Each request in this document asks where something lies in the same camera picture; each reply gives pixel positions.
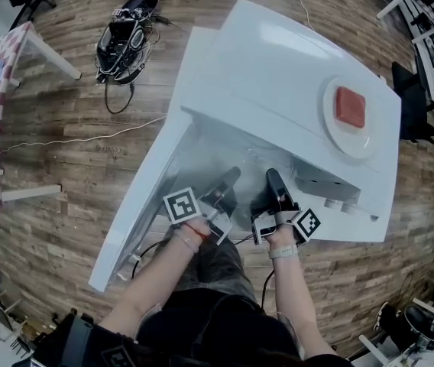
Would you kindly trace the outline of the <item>beige wrist watch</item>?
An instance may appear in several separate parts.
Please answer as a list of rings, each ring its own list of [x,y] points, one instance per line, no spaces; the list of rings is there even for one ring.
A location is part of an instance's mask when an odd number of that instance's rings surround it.
[[[271,260],[275,260],[278,258],[288,258],[291,256],[297,256],[298,255],[298,247],[297,245],[284,245],[280,246],[278,248],[271,249],[268,252],[269,258]]]

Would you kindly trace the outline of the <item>person's grey trousers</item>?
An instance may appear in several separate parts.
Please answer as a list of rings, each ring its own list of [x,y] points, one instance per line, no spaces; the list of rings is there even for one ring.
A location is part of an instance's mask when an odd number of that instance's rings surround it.
[[[163,308],[208,311],[214,306],[231,310],[261,309],[241,256],[229,240],[219,246],[208,242],[200,246]]]

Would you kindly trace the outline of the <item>person's right forearm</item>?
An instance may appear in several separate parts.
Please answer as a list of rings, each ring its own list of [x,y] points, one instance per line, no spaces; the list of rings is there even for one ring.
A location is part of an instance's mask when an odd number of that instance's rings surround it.
[[[299,256],[272,260],[278,317],[296,337],[305,358],[334,355],[316,322],[316,310],[307,287]]]

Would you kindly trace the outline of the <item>person's left hand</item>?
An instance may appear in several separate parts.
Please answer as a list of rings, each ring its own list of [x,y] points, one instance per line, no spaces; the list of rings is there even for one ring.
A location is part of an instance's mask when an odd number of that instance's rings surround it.
[[[206,240],[211,233],[208,223],[202,217],[195,217],[187,220],[184,223],[185,227],[190,229],[195,235],[201,238],[201,240]]]

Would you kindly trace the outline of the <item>white-legged table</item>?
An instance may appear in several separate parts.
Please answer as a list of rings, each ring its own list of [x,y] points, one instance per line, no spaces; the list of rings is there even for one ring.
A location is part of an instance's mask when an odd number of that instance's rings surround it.
[[[71,63],[61,57],[52,47],[44,42],[41,37],[33,30],[27,30],[23,41],[21,42],[20,52],[23,51],[26,44],[36,49],[53,65],[63,71],[71,78],[78,80],[82,74]],[[16,190],[2,190],[2,202],[7,203],[16,200],[32,198],[36,196],[45,196],[57,194],[62,191],[60,184],[43,185],[39,187],[21,188]]]

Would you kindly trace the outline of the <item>person's right hand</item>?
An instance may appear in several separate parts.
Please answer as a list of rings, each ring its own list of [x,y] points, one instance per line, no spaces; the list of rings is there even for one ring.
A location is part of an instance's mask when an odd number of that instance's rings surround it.
[[[269,244],[269,249],[274,250],[278,248],[295,245],[296,240],[294,236],[294,228],[291,225],[281,225],[274,234],[269,235],[266,240]]]

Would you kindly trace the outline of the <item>person's left forearm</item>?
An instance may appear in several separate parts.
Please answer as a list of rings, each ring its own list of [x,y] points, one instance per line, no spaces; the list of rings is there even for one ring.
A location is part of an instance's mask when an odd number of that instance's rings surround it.
[[[167,244],[134,277],[100,326],[134,338],[141,321],[155,307],[162,307],[193,256],[204,242],[184,224]]]

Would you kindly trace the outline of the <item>white round plate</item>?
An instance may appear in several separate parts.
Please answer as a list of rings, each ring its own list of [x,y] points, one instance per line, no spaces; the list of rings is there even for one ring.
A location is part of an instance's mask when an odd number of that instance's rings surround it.
[[[355,159],[369,158],[375,151],[376,128],[374,127],[374,113],[366,107],[365,126],[356,128],[345,122],[340,122],[335,117],[335,94],[336,90],[344,86],[355,92],[358,85],[347,77],[334,76],[325,87],[322,96],[322,117],[325,130],[328,132],[332,142],[343,153]]]

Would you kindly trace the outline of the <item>person's black shirt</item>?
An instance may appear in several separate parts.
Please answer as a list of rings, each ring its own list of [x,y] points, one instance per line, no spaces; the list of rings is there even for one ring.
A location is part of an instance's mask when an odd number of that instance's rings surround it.
[[[137,341],[211,367],[353,367],[337,355],[301,359],[289,330],[262,309],[162,308],[141,324]]]

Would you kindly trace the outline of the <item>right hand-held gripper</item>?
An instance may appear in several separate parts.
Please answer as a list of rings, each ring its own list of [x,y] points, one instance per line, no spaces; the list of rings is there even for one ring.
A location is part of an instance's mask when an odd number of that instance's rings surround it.
[[[283,225],[293,227],[297,246],[307,243],[321,226],[319,218],[311,208],[298,207],[276,169],[268,169],[266,178],[269,191],[261,191],[250,203],[254,244],[260,245]]]

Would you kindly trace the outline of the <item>white microwave oven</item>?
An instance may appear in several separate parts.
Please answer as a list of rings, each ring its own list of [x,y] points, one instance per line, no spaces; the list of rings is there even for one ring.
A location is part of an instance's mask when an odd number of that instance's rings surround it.
[[[207,218],[216,242],[271,227],[282,180],[305,239],[382,242],[397,177],[401,101],[343,49],[239,0],[194,28],[163,128],[111,224],[89,285],[104,291],[156,215]]]

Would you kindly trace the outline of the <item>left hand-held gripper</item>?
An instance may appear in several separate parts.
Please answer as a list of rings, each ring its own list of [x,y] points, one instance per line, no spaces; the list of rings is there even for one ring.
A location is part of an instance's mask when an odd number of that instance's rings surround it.
[[[163,198],[168,219],[180,226],[197,216],[203,217],[220,245],[232,230],[232,214],[238,206],[233,186],[241,176],[239,167],[231,167],[214,180],[206,192],[197,199],[191,187]]]

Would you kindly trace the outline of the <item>black backpack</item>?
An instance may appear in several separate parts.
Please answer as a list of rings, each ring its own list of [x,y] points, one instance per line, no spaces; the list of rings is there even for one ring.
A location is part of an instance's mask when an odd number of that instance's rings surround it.
[[[83,314],[68,314],[50,334],[41,338],[34,352],[11,367],[107,367],[101,352],[123,345],[135,367],[140,362],[135,344]]]

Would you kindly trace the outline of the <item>black open equipment bag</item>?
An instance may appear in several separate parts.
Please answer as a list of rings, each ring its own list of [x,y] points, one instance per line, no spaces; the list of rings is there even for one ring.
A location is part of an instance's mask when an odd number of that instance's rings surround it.
[[[145,68],[150,49],[151,16],[159,0],[128,0],[112,13],[112,20],[96,45],[96,80],[112,78],[125,85]]]

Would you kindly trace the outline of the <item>white frame table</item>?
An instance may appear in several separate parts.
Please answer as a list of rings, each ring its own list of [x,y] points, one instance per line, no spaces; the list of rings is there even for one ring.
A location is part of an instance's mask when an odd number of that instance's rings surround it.
[[[379,330],[377,344],[358,337],[366,353],[352,359],[355,367],[434,367],[434,306],[417,298],[403,310],[392,306]]]

